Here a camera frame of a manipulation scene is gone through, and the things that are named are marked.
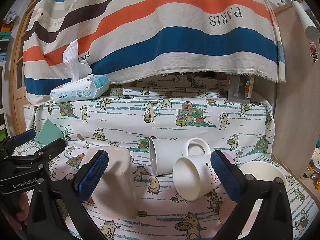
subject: metal bolt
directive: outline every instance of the metal bolt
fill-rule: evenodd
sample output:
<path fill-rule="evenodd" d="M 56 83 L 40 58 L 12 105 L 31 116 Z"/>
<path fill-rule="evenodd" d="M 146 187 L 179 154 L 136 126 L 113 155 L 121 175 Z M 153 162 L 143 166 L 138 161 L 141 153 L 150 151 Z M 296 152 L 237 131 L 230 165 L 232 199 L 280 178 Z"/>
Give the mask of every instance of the metal bolt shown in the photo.
<path fill-rule="evenodd" d="M 37 180 L 37 182 L 38 182 L 38 184 L 41 184 L 42 182 L 44 182 L 44 178 L 39 178 L 39 179 Z"/>
<path fill-rule="evenodd" d="M 251 175 L 251 174 L 246 174 L 246 175 L 245 175 L 245 178 L 246 178 L 247 180 L 254 180 L 254 176 Z"/>
<path fill-rule="evenodd" d="M 74 175 L 72 173 L 69 173 L 66 175 L 66 180 L 72 180 Z"/>
<path fill-rule="evenodd" d="M 278 182 L 279 184 L 283 183 L 283 180 L 279 177 L 276 178 L 276 182 Z"/>

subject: baby wipes package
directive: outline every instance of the baby wipes package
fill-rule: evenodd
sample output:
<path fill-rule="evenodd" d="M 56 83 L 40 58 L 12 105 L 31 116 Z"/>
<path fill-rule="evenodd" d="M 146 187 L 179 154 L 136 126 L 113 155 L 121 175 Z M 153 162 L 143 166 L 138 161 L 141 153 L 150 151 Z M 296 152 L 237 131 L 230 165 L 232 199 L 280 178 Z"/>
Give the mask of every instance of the baby wipes package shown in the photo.
<path fill-rule="evenodd" d="M 55 103 L 95 99 L 107 91 L 109 83 L 106 76 L 89 75 L 56 87 L 51 91 L 50 98 Z"/>
<path fill-rule="evenodd" d="M 110 82 L 106 76 L 89 75 L 92 73 L 89 64 L 85 60 L 79 62 L 78 58 L 78 40 L 75 40 L 62 55 L 71 82 L 51 90 L 50 98 L 53 102 L 95 99 L 109 88 Z"/>

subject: mug handle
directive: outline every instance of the mug handle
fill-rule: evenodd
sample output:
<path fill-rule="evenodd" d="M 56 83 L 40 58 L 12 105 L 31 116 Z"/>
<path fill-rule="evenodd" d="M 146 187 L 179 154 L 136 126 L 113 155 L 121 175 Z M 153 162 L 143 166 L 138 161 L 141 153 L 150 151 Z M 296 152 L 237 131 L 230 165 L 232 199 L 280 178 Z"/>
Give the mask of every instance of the mug handle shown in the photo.
<path fill-rule="evenodd" d="M 210 146 L 207 142 L 199 137 L 191 138 L 190 140 L 186 141 L 182 148 L 182 156 L 189 156 L 189 144 L 191 142 L 196 142 L 200 144 L 200 146 L 204 149 L 204 154 L 211 154 Z"/>

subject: cat print tablecloth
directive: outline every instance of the cat print tablecloth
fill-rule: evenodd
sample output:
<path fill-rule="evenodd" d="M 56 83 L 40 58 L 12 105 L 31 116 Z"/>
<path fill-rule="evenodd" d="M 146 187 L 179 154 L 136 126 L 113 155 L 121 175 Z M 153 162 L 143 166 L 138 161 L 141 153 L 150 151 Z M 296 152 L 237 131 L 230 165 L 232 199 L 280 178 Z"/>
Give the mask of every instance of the cat print tablecloth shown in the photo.
<path fill-rule="evenodd" d="M 64 133 L 66 150 L 50 162 L 52 179 L 76 173 L 89 149 L 99 146 L 130 150 L 139 196 L 134 219 L 116 220 L 99 213 L 92 199 L 84 206 L 107 239 L 212 239 L 221 228 L 219 208 L 226 197 L 222 186 L 187 202 L 175 191 L 172 175 L 154 177 L 149 140 L 201 137 L 212 150 L 230 154 L 241 166 L 252 160 L 276 165 L 286 175 L 294 238 L 311 224 L 318 208 L 303 187 L 271 157 L 275 126 L 269 103 L 258 95 L 247 105 L 227 100 L 227 82 L 186 75 L 155 76 L 111 87 L 102 98 L 36 108 L 33 128 L 38 133 L 50 119 Z M 24 107 L 25 117 L 32 113 Z M 15 151 L 33 154 L 41 146 L 30 141 Z M 72 234 L 80 237 L 59 200 Z M 248 232 L 242 232 L 239 239 Z"/>

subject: dark brown stripe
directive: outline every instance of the dark brown stripe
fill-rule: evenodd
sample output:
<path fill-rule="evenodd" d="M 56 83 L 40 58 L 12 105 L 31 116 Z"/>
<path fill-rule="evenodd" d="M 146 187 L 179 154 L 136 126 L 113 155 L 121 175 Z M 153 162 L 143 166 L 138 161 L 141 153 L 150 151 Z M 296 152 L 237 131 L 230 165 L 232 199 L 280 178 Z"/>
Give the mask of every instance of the dark brown stripe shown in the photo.
<path fill-rule="evenodd" d="M 80 22 L 91 20 L 102 15 L 111 1 L 112 0 L 107 0 L 103 3 L 84 6 L 68 13 L 59 30 L 56 32 L 49 32 L 46 28 L 42 27 L 38 21 L 35 21 L 31 30 L 27 31 L 26 38 L 29 39 L 33 33 L 36 33 L 41 41 L 46 43 L 54 42 L 61 31 Z"/>

